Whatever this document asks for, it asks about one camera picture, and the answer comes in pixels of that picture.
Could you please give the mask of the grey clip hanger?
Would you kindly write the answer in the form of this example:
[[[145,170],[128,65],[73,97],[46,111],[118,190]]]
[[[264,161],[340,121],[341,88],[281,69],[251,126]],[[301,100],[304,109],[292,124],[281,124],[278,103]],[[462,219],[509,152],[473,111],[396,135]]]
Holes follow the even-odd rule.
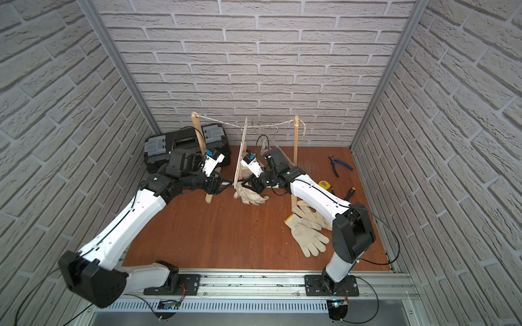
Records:
[[[294,120],[287,120],[277,123],[263,123],[255,125],[258,133],[256,140],[256,152],[262,156],[270,149],[280,148],[280,143],[288,139],[287,134],[283,134],[282,130],[290,130],[290,136],[294,136]]]

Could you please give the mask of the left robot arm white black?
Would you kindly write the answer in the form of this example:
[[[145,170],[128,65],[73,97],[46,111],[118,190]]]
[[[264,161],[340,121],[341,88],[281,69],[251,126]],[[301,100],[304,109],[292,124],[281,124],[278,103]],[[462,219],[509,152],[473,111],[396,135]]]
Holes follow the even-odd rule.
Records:
[[[176,293],[180,288],[176,266],[158,261],[118,268],[118,260],[148,222],[184,191],[218,195],[230,187],[231,180],[216,171],[224,158],[215,149],[204,153],[172,150],[168,163],[139,184],[132,201],[99,235],[78,252],[66,251],[60,257],[58,265],[67,288],[99,308],[142,289]]]

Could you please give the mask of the white glove yellow cuff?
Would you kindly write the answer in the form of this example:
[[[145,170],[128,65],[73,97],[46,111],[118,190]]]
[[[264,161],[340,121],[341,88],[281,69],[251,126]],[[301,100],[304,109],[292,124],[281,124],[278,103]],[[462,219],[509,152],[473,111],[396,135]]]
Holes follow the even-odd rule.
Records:
[[[261,196],[254,191],[243,187],[240,183],[236,184],[233,196],[236,199],[241,199],[243,204],[256,206],[264,204],[269,199],[268,196]]]

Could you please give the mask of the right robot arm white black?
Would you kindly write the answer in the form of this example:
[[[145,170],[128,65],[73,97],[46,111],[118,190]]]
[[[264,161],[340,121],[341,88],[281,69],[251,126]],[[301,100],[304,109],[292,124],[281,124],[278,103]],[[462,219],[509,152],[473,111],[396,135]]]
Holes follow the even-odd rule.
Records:
[[[289,163],[279,149],[266,152],[265,160],[268,166],[263,168],[252,153],[241,159],[242,167],[252,172],[243,186],[257,194],[277,186],[304,200],[323,217],[325,226],[332,229],[331,240],[319,232],[322,226],[318,222],[298,213],[290,216],[285,223],[306,256],[324,252],[326,244],[333,244],[334,254],[322,272],[322,291],[329,295],[336,294],[358,260],[376,240],[366,207],[341,200],[323,189],[301,168]]]

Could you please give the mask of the white clip hanger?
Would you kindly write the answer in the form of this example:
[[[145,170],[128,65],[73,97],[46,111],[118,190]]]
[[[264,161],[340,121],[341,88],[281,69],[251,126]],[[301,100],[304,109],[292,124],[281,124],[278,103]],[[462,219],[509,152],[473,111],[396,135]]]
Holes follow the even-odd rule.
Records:
[[[239,152],[238,152],[238,159],[237,159],[237,165],[236,165],[235,177],[234,177],[234,183],[233,183],[233,187],[235,190],[237,189],[237,186],[239,184],[239,177],[240,177],[240,174],[242,171],[241,161],[242,161],[242,157],[243,157],[243,150],[245,149],[245,145],[246,145],[247,129],[248,129],[248,119],[246,118],[244,127],[242,128],[243,132],[242,132],[240,148],[239,148]]]

